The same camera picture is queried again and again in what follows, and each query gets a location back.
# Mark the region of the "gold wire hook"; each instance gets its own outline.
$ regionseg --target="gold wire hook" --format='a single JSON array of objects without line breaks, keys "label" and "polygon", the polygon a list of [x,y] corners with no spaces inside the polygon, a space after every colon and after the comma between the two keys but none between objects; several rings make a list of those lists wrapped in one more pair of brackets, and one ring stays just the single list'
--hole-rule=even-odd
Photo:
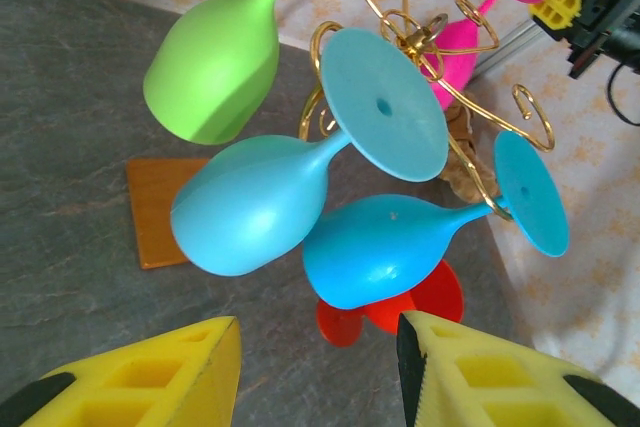
[{"label": "gold wire hook", "polygon": [[[313,112],[315,111],[316,106],[322,99],[324,99],[324,90],[322,90],[322,84],[320,83],[320,43],[322,42],[322,37],[327,32],[337,32],[342,28],[342,25],[340,25],[338,22],[328,20],[320,24],[311,36],[309,56],[311,57],[311,67],[316,74],[316,85],[313,87],[311,93],[307,97],[304,108],[302,109],[302,114],[300,116],[300,122],[298,123],[298,138],[302,140],[306,141],[309,139],[311,117],[313,116]],[[329,135],[329,131],[332,130],[336,125],[335,120],[332,120],[329,122],[329,126],[325,128],[324,120],[327,113],[328,109],[322,109],[319,118],[320,133],[324,137],[327,137]]]},{"label": "gold wire hook", "polygon": [[[404,19],[405,22],[415,28],[414,32],[409,35],[405,35],[404,33],[400,36],[396,35],[395,41],[392,40],[385,28],[389,27],[389,25],[395,25],[390,19],[392,16],[398,16]],[[425,77],[427,77],[430,82],[436,82],[444,76],[444,59],[442,58],[442,55],[440,55],[438,47],[433,43],[433,39],[442,32],[442,29],[444,28],[442,26],[443,20],[446,21],[447,19],[448,17],[446,17],[446,14],[441,14],[441,16],[434,19],[435,22],[432,20],[427,26],[423,27],[416,19],[406,12],[398,9],[389,9],[382,14],[380,35],[400,49],[418,68],[425,64],[431,65],[424,54],[435,55],[437,60],[437,68],[433,69],[435,75],[432,77],[425,75]],[[439,30],[435,32],[432,31],[429,28],[431,25],[435,25]]]},{"label": "gold wire hook", "polygon": [[454,0],[460,12],[476,24],[478,27],[483,27],[484,30],[489,34],[491,38],[492,45],[486,45],[481,47],[472,47],[468,49],[440,49],[440,53],[442,55],[461,55],[461,54],[477,54],[481,52],[489,52],[491,50],[496,50],[500,47],[500,39],[498,38],[498,34],[491,26],[487,18],[482,15],[482,13],[477,9],[475,5],[471,3],[470,0]]},{"label": "gold wire hook", "polygon": [[436,15],[433,19],[431,19],[429,23],[423,27],[423,29],[431,32],[431,35],[428,37],[427,42],[434,42],[445,29],[448,23],[449,16],[444,12]]},{"label": "gold wire hook", "polygon": [[[434,74],[433,67],[430,65],[426,66],[427,69],[431,71],[431,74]],[[516,134],[524,137],[529,141],[531,145],[533,145],[536,149],[542,152],[550,152],[556,145],[555,134],[553,133],[553,127],[549,122],[549,118],[545,113],[544,109],[540,106],[536,98],[533,96],[531,91],[527,89],[522,84],[515,84],[511,89],[511,95],[513,99],[516,101],[516,105],[522,114],[522,118],[524,120],[531,119],[531,110],[524,104],[522,99],[520,98],[520,94],[524,94],[529,103],[533,106],[533,109],[538,114],[538,118],[542,122],[542,126],[544,128],[545,134],[547,136],[547,143],[542,143],[540,140],[536,139],[532,134],[525,132],[524,130],[516,127],[515,125],[507,122],[506,120],[498,117],[495,114],[492,114],[488,110],[483,109],[480,105],[476,104],[469,98],[465,97],[464,94],[460,93],[457,89],[455,89],[449,82],[445,79],[438,80],[438,84],[442,86],[449,94],[451,94],[456,100],[467,106],[469,109],[476,112],[481,117],[484,117],[488,121],[498,125],[500,128],[504,130],[510,130],[511,132],[515,132]]]},{"label": "gold wire hook", "polygon": [[413,63],[418,68],[425,67],[427,69],[427,72],[429,72],[429,75],[426,75],[422,71],[422,69],[420,69],[420,72],[422,73],[422,75],[425,76],[425,78],[427,79],[427,82],[433,83],[433,82],[439,82],[440,80],[443,80],[443,77],[444,77],[444,59],[442,58],[442,53],[440,52],[440,50],[436,47],[432,51],[425,52],[425,54],[432,54],[432,55],[436,56],[436,61],[438,62],[438,68],[437,69],[433,68],[433,66],[431,65],[431,62],[429,62],[429,60],[427,60],[427,58],[424,56],[424,54],[421,54],[421,55],[417,56],[415,59],[412,59]]},{"label": "gold wire hook", "polygon": [[464,153],[464,151],[462,150],[462,148],[460,147],[456,139],[453,138],[451,133],[449,133],[449,146],[451,147],[453,152],[458,156],[458,158],[462,161],[462,165],[464,165],[464,168],[469,173],[471,180],[473,180],[473,183],[475,184],[476,188],[482,195],[482,198],[484,199],[485,203],[489,206],[489,208],[493,211],[493,213],[500,216],[501,218],[503,218],[508,222],[513,221],[513,217],[511,216],[511,214],[506,210],[504,210],[502,207],[500,207],[496,203],[496,201],[493,200],[491,195],[489,195],[487,188],[482,183],[482,179],[480,178],[480,174],[478,174],[478,169],[476,168],[475,164],[471,162],[469,157],[467,157],[467,154]]},{"label": "gold wire hook", "polygon": [[382,10],[374,0],[365,0],[365,2],[369,6],[369,8],[373,11],[373,13],[376,14],[378,19],[380,19],[381,22],[384,22],[385,25],[389,27],[389,29],[391,29],[391,31],[396,35],[396,37],[400,37],[400,38],[404,37],[404,33],[402,32],[402,30],[400,30],[400,28],[396,24],[391,22],[389,19],[385,18]]}]

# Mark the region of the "small hole in glass base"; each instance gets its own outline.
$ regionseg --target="small hole in glass base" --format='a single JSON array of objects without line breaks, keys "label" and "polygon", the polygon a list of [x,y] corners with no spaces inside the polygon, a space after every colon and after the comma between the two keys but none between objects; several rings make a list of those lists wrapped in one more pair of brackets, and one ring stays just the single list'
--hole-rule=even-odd
[{"label": "small hole in glass base", "polygon": [[391,117],[391,106],[389,105],[389,102],[387,102],[384,99],[378,99],[376,101],[376,106],[378,107],[378,110],[380,111],[380,113],[386,117]]}]

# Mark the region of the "plastic wine glass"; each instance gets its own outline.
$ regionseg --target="plastic wine glass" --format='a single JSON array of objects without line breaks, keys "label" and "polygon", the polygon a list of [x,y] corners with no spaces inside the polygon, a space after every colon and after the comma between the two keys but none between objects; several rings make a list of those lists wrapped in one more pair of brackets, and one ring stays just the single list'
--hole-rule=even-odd
[{"label": "plastic wine glass", "polygon": [[[500,132],[494,161],[503,193],[496,202],[538,250],[563,255],[566,213],[533,147],[518,134]],[[396,194],[358,200],[323,215],[305,239],[307,277],[316,294],[338,309],[394,297],[432,272],[458,229],[491,212],[486,203],[447,209]]]},{"label": "plastic wine glass", "polygon": [[[533,4],[542,0],[517,1]],[[495,2],[496,0],[485,0],[478,7],[478,12],[486,15]],[[478,29],[479,26],[468,18],[452,22],[447,24],[442,33],[435,39],[435,44],[438,48],[446,50],[475,49],[478,47]],[[437,59],[434,55],[427,54],[425,57],[431,65],[437,65]],[[477,53],[443,56],[444,80],[458,92],[461,92],[471,80],[477,58]],[[421,71],[424,75],[428,75],[428,71],[424,66],[421,67]],[[437,82],[433,84],[433,92],[436,94],[442,109],[446,110],[453,101],[453,96]]]},{"label": "plastic wine glass", "polygon": [[331,307],[322,299],[316,306],[316,322],[322,336],[336,347],[349,347],[358,340],[367,317],[380,330],[396,335],[402,312],[419,310],[453,322],[464,314],[464,296],[455,272],[445,260],[409,292],[354,310]]},{"label": "plastic wine glass", "polygon": [[444,167],[444,114],[422,75],[390,43],[365,30],[341,30],[327,42],[320,72],[340,130],[317,143],[279,135],[243,140],[178,193],[171,227],[198,267],[243,275],[302,242],[322,213],[329,163],[349,143],[403,180],[423,182]]},{"label": "plastic wine glass", "polygon": [[206,0],[171,28],[144,79],[158,122],[197,144],[234,139],[263,102],[280,44],[276,0]]}]

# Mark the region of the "green plastic wine glass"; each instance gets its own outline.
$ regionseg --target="green plastic wine glass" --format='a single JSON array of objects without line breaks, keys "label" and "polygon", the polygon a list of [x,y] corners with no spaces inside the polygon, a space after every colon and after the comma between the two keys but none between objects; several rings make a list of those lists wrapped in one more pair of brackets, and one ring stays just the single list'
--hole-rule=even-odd
[{"label": "green plastic wine glass", "polygon": [[276,0],[206,0],[171,28],[145,76],[149,109],[197,144],[233,140],[271,90]]}]

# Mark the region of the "gold metal rack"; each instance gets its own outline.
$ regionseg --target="gold metal rack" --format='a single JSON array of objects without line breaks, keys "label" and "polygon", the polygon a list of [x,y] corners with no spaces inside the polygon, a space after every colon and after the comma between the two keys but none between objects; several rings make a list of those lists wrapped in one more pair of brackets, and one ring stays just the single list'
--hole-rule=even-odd
[{"label": "gold metal rack", "polygon": [[[420,71],[425,75],[426,80],[429,83],[437,82],[440,86],[446,90],[449,94],[451,94],[456,100],[461,102],[467,108],[476,112],[481,117],[487,119],[489,122],[497,125],[499,128],[504,130],[510,130],[515,132],[525,139],[527,139],[531,145],[542,152],[549,152],[555,146],[555,135],[553,132],[553,128],[547,115],[544,110],[535,99],[533,94],[527,89],[524,85],[515,84],[512,86],[511,94],[513,96],[514,101],[520,113],[522,114],[522,118],[525,120],[529,120],[532,117],[531,109],[525,104],[525,101],[522,97],[524,97],[528,103],[533,107],[533,110],[538,114],[538,118],[542,122],[542,126],[544,128],[546,139],[545,141],[541,141],[532,135],[529,132],[525,132],[524,130],[516,127],[515,125],[507,122],[501,117],[489,112],[484,109],[482,106],[473,102],[469,98],[467,98],[463,93],[459,92],[455,89],[447,80],[444,78],[444,62],[443,56],[445,55],[463,55],[463,54],[472,54],[472,53],[481,53],[488,52],[497,49],[500,46],[500,40],[498,36],[491,26],[485,16],[479,12],[479,10],[469,1],[469,0],[454,0],[458,9],[462,12],[462,14],[472,22],[474,22],[478,28],[484,29],[491,39],[491,45],[487,46],[478,46],[475,48],[468,49],[459,49],[459,50],[448,50],[448,49],[440,49],[435,43],[437,37],[442,33],[444,28],[447,26],[448,17],[447,14],[439,14],[436,15],[433,19],[431,19],[425,26],[422,26],[415,18],[411,16],[409,13],[409,0],[402,0],[402,9],[389,9],[386,11],[382,11],[380,7],[374,0],[365,0],[367,5],[371,8],[373,13],[378,17],[380,21],[380,35],[395,45],[398,49],[400,49],[416,66],[416,68],[420,69]],[[403,21],[403,28],[399,27],[395,22],[394,18],[400,18]],[[323,22],[318,26],[318,28],[314,31],[311,36],[311,44],[310,44],[310,56],[311,63],[314,69],[314,72],[317,77],[317,83],[314,86],[311,94],[307,98],[305,102],[304,108],[302,110],[302,115],[300,118],[299,128],[298,128],[298,137],[307,140],[309,137],[309,130],[311,126],[311,119],[313,117],[313,113],[317,107],[317,105],[324,99],[324,92],[322,90],[322,85],[320,83],[320,44],[323,36],[327,32],[335,32],[342,29],[342,25],[333,21]],[[436,66],[434,67],[431,62],[427,59],[427,55],[431,55],[435,57]],[[336,127],[336,122],[333,119],[327,120],[329,114],[329,109],[327,107],[323,108],[320,111],[318,116],[318,125],[319,131],[323,137],[327,137],[332,129]],[[462,161],[465,169],[468,174],[472,178],[474,184],[476,185],[478,191],[482,195],[484,201],[491,208],[491,210],[499,215],[501,218],[512,221],[513,217],[509,212],[500,207],[494,199],[489,195],[487,189],[485,188],[482,180],[478,174],[476,166],[471,162],[471,160],[465,155],[462,151],[458,143],[453,139],[451,134],[449,134],[449,146],[455,152],[455,154]]]}]

